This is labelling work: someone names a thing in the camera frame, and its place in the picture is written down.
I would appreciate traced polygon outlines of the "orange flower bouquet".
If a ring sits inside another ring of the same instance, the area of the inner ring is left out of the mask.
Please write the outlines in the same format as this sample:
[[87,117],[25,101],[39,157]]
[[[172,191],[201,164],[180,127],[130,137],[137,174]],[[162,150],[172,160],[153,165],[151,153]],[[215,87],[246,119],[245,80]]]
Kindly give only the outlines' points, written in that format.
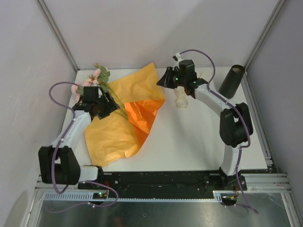
[[149,63],[135,72],[100,67],[78,80],[107,89],[120,107],[103,120],[95,118],[84,131],[75,149],[81,165],[105,167],[139,152],[166,100],[158,79],[154,63]]

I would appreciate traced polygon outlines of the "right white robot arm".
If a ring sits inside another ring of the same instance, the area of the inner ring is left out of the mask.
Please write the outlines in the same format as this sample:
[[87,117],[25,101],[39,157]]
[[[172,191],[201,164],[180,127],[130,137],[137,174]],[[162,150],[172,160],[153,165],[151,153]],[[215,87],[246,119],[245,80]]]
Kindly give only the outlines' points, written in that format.
[[219,184],[224,190],[239,183],[242,149],[250,146],[253,133],[247,104],[234,105],[211,89],[209,82],[197,77],[192,60],[179,60],[178,66],[167,67],[157,85],[170,89],[183,87],[186,95],[203,102],[219,116],[219,134],[225,144],[224,156],[218,176],[209,181]]

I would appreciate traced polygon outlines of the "cream printed ribbon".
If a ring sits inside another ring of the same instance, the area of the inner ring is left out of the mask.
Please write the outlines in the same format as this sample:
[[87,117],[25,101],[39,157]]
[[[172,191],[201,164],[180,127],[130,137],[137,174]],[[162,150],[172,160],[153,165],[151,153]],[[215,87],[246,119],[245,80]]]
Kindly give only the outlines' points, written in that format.
[[187,95],[183,87],[177,87],[174,89],[174,93],[176,95],[176,106],[178,108],[187,108],[188,107],[188,100]]

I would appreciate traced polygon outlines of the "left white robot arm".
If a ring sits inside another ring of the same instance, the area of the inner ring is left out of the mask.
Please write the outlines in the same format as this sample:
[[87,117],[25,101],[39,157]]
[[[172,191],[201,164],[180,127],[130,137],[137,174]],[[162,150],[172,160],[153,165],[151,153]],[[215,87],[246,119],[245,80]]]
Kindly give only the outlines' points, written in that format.
[[74,149],[86,128],[97,117],[104,119],[120,107],[108,91],[100,87],[84,87],[81,99],[69,107],[71,121],[50,146],[38,152],[40,173],[43,183],[76,185],[88,181],[94,189],[101,188],[105,178],[98,166],[81,166]]

